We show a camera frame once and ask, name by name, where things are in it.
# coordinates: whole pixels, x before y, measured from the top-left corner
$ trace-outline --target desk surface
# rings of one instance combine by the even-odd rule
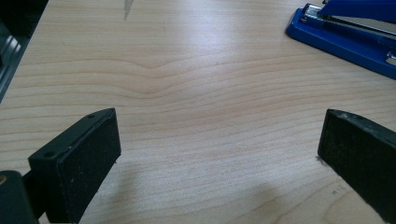
[[[0,170],[115,107],[122,155],[81,223],[382,223],[316,156],[327,108],[396,130],[396,81],[288,38],[305,1],[126,1],[49,1]]]

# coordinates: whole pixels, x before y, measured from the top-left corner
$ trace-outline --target stapler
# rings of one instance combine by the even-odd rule
[[[396,1],[325,0],[323,4],[298,8],[286,33],[396,79]]]

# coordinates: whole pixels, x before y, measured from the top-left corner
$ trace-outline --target black rubber pad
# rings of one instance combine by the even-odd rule
[[[387,222],[396,223],[396,133],[364,117],[329,109],[319,156]]]
[[[114,108],[84,117],[30,156],[49,221],[78,223],[119,156]]]

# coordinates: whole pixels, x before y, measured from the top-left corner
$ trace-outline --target black clamp jaw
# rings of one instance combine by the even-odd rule
[[[120,156],[114,108],[79,120],[29,157],[31,171],[0,172],[0,223],[79,223]]]
[[[388,223],[396,223],[396,133],[329,109],[318,147],[329,164]]]

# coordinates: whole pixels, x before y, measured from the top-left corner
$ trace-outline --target wooden table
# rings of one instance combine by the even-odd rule
[[[383,223],[316,156],[327,108],[396,130],[396,81],[287,37],[306,1],[126,1],[49,1],[0,170],[115,107],[122,155],[81,223]]]

